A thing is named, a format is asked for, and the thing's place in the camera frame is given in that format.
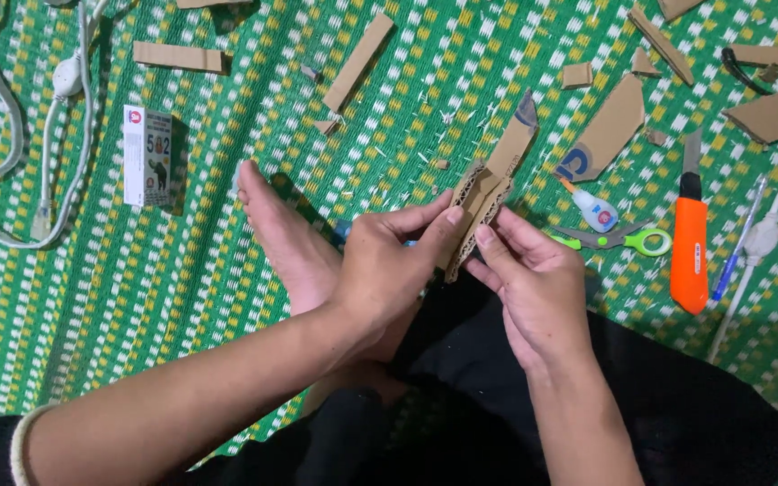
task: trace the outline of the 502 glue box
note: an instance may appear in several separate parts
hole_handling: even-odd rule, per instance
[[[124,105],[124,201],[135,206],[169,203],[173,117]]]

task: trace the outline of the fingernail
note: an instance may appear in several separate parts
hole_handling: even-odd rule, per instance
[[[461,206],[453,206],[446,211],[446,220],[453,225],[457,225],[461,220],[461,216],[464,216],[464,208]]]
[[[489,225],[479,225],[474,232],[476,235],[476,243],[480,245],[487,245],[494,238],[494,231]]]

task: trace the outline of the woven mat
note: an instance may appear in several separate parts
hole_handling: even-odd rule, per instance
[[[250,5],[179,10],[163,3],[113,0],[93,43],[95,150],[79,212],[44,252],[0,246],[0,414],[23,414],[66,401],[148,367],[222,345],[283,319],[283,286],[267,264],[231,190],[239,161],[265,174],[324,233],[338,219],[388,210],[454,186],[466,164],[485,157],[520,94],[530,86],[541,130],[516,175],[510,205],[538,226],[586,227],[568,193],[548,174],[627,72],[633,51],[648,48],[626,19],[629,1],[485,2],[456,0],[261,0]],[[642,2],[662,22],[653,0]],[[374,13],[397,27],[330,138],[327,85]],[[40,0],[10,1],[0,21],[0,67],[25,108],[27,150],[0,182],[0,225],[27,237],[37,205],[43,118],[51,71],[76,47],[75,9]],[[654,218],[674,228],[682,133],[705,127],[701,178],[710,204],[710,280],[719,277],[756,178],[778,189],[778,144],[767,151],[719,112],[754,97],[722,68],[726,43],[778,44],[778,2],[708,0],[665,26],[688,55],[697,83],[665,73],[643,80],[647,123],[668,135],[664,147],[636,135],[597,182],[583,187],[609,200],[624,221]],[[229,75],[137,65],[131,42],[163,41],[224,50]],[[559,70],[592,61],[595,83],[562,91]],[[122,105],[172,113],[173,208],[122,202]],[[73,177],[81,145],[82,101],[56,122],[55,198]],[[10,127],[0,104],[0,162]],[[448,125],[443,116],[453,113]],[[448,171],[434,166],[451,162]],[[772,197],[762,205],[766,210]],[[648,337],[702,357],[729,304],[693,317],[668,295],[669,259],[628,249],[583,250],[602,287],[590,305]],[[755,386],[778,408],[778,248],[763,261],[729,331],[719,367]],[[264,438],[297,415],[300,399],[236,436]]]

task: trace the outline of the foot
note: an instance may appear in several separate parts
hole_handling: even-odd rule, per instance
[[[248,224],[287,289],[290,315],[322,304],[335,288],[340,253],[281,201],[254,161],[241,164],[237,184]]]

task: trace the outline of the glue bottle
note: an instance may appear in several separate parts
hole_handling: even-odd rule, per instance
[[[560,182],[572,193],[572,202],[581,209],[581,216],[593,229],[606,233],[617,224],[617,210],[607,201],[594,197],[591,193],[572,185],[563,177]]]

